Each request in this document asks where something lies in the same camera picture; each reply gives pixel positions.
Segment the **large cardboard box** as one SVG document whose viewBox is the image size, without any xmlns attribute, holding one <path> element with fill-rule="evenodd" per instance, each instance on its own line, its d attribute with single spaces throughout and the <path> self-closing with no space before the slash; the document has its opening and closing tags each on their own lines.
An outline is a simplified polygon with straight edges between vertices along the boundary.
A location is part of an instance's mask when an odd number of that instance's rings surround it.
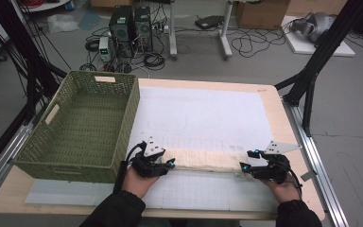
<svg viewBox="0 0 363 227">
<path fill-rule="evenodd" d="M 291 0 L 239 2 L 235 19 L 240 28 L 278 29 Z"/>
</svg>

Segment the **clear plastic bag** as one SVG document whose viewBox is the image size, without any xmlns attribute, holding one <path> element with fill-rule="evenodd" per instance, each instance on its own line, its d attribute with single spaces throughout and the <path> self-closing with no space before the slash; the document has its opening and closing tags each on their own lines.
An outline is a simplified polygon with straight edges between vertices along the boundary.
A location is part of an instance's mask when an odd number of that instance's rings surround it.
<svg viewBox="0 0 363 227">
<path fill-rule="evenodd" d="M 67 14 L 55 14 L 47 18 L 51 33 L 72 32 L 79 29 L 75 17 Z"/>
</svg>

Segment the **white grid mat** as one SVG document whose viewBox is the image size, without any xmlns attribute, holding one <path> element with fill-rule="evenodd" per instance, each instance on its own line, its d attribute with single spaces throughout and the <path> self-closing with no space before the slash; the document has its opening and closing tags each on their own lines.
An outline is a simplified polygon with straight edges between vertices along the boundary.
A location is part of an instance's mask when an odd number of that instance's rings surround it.
<svg viewBox="0 0 363 227">
<path fill-rule="evenodd" d="M 264 149 L 273 137 L 260 94 L 143 87 L 130 144 L 149 137 L 165 150 L 187 148 L 245 152 Z M 267 190 L 242 171 L 178 170 L 161 177 L 145 196 L 150 209 L 269 211 Z"/>
</svg>

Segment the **white table leg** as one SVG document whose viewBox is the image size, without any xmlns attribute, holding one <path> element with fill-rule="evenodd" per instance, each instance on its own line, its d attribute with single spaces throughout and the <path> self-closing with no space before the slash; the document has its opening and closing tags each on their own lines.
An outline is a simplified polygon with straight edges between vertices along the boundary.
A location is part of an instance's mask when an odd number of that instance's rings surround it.
<svg viewBox="0 0 363 227">
<path fill-rule="evenodd" d="M 233 53 L 230 48 L 228 39 L 227 39 L 227 31 L 228 31 L 228 25 L 231 19 L 233 9 L 233 1 L 227 0 L 226 1 L 226 8 L 225 8 L 225 14 L 224 14 L 224 21 L 223 21 L 223 27 L 219 30 L 219 39 L 221 41 L 223 50 L 224 50 L 224 60 L 229 59 Z"/>
<path fill-rule="evenodd" d="M 178 57 L 177 42 L 175 34 L 175 17 L 174 17 L 175 0 L 169 0 L 169 53 L 170 58 L 175 61 Z"/>
</svg>

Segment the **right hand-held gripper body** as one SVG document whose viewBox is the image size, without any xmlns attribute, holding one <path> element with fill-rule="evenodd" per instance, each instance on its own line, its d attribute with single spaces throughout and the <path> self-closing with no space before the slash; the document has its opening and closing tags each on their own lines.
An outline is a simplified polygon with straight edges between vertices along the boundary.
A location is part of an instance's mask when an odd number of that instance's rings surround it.
<svg viewBox="0 0 363 227">
<path fill-rule="evenodd" d="M 267 161 L 266 166 L 252 166 L 251 176 L 258 180 L 273 180 L 276 183 L 283 183 L 287 173 L 291 170 L 290 163 L 286 158 L 287 152 L 301 148 L 297 144 L 271 141 L 261 151 L 261 158 Z"/>
</svg>

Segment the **person's right hand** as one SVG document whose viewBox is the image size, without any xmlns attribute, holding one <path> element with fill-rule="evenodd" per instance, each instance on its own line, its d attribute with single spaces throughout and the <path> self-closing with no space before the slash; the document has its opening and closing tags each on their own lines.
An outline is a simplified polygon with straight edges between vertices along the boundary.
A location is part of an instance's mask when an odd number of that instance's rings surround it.
<svg viewBox="0 0 363 227">
<path fill-rule="evenodd" d="M 299 190 L 292 180 L 286 180 L 283 183 L 262 180 L 262 183 L 270 189 L 276 201 L 279 203 L 299 200 L 301 198 Z"/>
</svg>

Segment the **cream printed cloth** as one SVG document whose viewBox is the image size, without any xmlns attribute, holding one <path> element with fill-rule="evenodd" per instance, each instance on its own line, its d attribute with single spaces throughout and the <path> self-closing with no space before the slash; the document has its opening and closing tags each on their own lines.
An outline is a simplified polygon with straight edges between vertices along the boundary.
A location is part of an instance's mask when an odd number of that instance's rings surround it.
<svg viewBox="0 0 363 227">
<path fill-rule="evenodd" d="M 162 161 L 170 159 L 175 159 L 178 170 L 239 174 L 240 164 L 246 163 L 248 156 L 245 152 L 169 148 L 162 156 Z"/>
</svg>

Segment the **aluminium rail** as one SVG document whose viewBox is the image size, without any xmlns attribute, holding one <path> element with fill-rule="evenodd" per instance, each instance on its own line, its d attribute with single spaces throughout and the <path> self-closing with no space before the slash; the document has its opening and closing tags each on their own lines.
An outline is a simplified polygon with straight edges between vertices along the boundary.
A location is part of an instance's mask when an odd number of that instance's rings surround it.
<svg viewBox="0 0 363 227">
<path fill-rule="evenodd" d="M 312 136 L 306 134 L 302 126 L 302 111 L 299 107 L 290 106 L 285 102 L 283 105 L 302 145 L 304 160 L 309 164 L 309 169 L 314 172 L 312 179 L 320 195 L 323 214 L 329 218 L 334 227 L 350 227 L 320 158 L 316 143 Z"/>
<path fill-rule="evenodd" d="M 12 160 L 32 132 L 31 126 L 21 125 L 14 133 L 0 142 L 0 181 L 12 166 Z"/>
</svg>

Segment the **small grey bracket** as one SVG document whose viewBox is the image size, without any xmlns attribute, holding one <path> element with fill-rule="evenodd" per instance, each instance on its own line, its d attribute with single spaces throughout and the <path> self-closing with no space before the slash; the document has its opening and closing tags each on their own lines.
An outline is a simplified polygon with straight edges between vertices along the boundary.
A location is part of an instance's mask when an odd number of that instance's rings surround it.
<svg viewBox="0 0 363 227">
<path fill-rule="evenodd" d="M 315 170 L 310 170 L 306 173 L 304 173 L 302 176 L 301 176 L 301 179 L 306 182 L 308 180 L 311 180 L 311 179 L 314 179 L 316 176 L 318 175 L 318 173 L 315 171 Z"/>
</svg>

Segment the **slim black computer tower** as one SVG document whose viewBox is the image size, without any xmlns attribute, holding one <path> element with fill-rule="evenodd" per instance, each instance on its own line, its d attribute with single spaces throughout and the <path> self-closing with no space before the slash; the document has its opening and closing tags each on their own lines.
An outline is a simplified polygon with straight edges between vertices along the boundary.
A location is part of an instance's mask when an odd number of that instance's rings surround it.
<svg viewBox="0 0 363 227">
<path fill-rule="evenodd" d="M 136 8 L 134 12 L 134 22 L 139 47 L 145 52 L 151 52 L 153 47 L 150 7 Z"/>
</svg>

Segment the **white bench power supply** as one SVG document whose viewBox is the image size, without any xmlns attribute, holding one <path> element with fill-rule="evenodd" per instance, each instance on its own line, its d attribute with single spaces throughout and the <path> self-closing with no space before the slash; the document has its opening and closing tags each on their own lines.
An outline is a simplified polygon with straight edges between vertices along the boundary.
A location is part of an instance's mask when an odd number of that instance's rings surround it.
<svg viewBox="0 0 363 227">
<path fill-rule="evenodd" d="M 108 62 L 111 60 L 111 50 L 110 50 L 110 41 L 108 37 L 101 37 L 99 39 L 98 51 L 100 54 L 101 60 L 104 62 Z"/>
</svg>

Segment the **green woven basket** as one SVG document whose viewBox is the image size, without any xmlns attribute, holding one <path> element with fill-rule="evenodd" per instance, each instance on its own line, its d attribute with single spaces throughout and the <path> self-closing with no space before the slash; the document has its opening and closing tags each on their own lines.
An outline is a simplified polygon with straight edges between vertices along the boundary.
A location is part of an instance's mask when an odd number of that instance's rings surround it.
<svg viewBox="0 0 363 227">
<path fill-rule="evenodd" d="M 14 164 L 35 179 L 113 183 L 139 100 L 135 75 L 69 72 Z"/>
</svg>

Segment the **large black computer tower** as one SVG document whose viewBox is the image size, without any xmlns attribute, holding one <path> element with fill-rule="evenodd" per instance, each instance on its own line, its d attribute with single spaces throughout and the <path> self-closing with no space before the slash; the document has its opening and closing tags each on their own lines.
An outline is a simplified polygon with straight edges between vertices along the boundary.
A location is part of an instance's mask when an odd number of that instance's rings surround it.
<svg viewBox="0 0 363 227">
<path fill-rule="evenodd" d="M 131 58 L 131 42 L 135 38 L 131 6 L 115 6 L 109 22 L 112 41 L 119 57 Z"/>
</svg>

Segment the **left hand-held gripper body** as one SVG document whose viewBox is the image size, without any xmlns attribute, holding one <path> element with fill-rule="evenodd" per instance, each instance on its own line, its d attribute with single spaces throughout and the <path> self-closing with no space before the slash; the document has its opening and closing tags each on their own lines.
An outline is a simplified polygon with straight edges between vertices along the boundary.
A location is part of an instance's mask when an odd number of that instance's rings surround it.
<svg viewBox="0 0 363 227">
<path fill-rule="evenodd" d="M 142 149 L 131 159 L 132 167 L 143 178 L 159 177 L 166 175 L 168 168 L 166 162 L 163 163 L 161 157 L 165 149 L 149 137 L 146 142 L 140 146 Z"/>
</svg>

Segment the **white floor board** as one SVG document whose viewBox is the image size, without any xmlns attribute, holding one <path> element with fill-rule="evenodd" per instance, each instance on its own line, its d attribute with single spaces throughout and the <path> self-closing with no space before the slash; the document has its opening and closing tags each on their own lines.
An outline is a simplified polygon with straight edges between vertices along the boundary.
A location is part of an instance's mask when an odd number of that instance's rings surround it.
<svg viewBox="0 0 363 227">
<path fill-rule="evenodd" d="M 295 54 L 312 55 L 316 48 L 307 38 L 305 38 L 300 32 L 293 32 L 290 30 L 290 26 L 295 16 L 285 16 L 282 23 L 281 29 L 285 34 L 285 38 Z M 333 54 L 334 57 L 349 57 L 355 56 L 355 52 L 346 43 L 342 42 L 337 50 Z"/>
</svg>

